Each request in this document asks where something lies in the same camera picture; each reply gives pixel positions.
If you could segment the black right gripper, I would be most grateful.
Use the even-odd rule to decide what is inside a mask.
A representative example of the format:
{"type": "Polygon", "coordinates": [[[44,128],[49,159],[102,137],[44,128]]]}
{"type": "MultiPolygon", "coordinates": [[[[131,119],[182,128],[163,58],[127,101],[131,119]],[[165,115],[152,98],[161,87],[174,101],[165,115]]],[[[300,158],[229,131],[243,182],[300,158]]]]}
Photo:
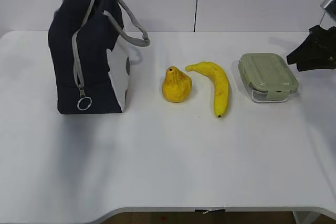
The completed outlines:
{"type": "Polygon", "coordinates": [[[309,29],[309,35],[310,40],[305,40],[286,57],[287,64],[296,63],[298,71],[335,69],[335,26],[324,29],[316,25],[309,29]]]}

